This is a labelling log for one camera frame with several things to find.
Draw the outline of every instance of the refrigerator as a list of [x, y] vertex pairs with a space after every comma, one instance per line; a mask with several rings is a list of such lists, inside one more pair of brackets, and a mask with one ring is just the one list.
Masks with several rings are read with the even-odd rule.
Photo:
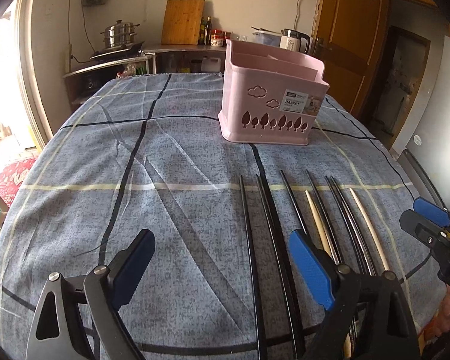
[[[409, 177], [420, 194], [450, 209], [450, 38], [447, 36], [435, 87], [401, 157], [411, 164], [415, 174]], [[410, 166], [404, 166], [403, 159], [399, 163], [409, 173]], [[418, 184], [426, 187], [424, 193]]]

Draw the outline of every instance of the pink plastic basket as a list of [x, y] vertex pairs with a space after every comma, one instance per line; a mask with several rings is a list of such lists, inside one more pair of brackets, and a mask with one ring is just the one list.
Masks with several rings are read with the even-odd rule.
[[222, 135], [237, 143], [308, 144], [329, 85], [323, 62], [300, 52], [227, 40]]

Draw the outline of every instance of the red patterned fabric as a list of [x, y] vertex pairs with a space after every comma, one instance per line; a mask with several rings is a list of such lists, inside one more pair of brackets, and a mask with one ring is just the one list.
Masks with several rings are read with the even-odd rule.
[[36, 158], [13, 162], [0, 173], [0, 196], [10, 207]]

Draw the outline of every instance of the open door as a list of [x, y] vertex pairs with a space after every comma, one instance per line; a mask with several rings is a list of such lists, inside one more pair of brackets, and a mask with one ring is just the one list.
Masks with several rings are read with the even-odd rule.
[[328, 91], [358, 117], [387, 32], [389, 0], [322, 0], [313, 55], [324, 61]]

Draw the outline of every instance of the wooden cutting board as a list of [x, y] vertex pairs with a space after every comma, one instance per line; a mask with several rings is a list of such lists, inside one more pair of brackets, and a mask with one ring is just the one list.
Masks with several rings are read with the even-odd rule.
[[198, 44], [205, 0], [168, 0], [162, 44]]

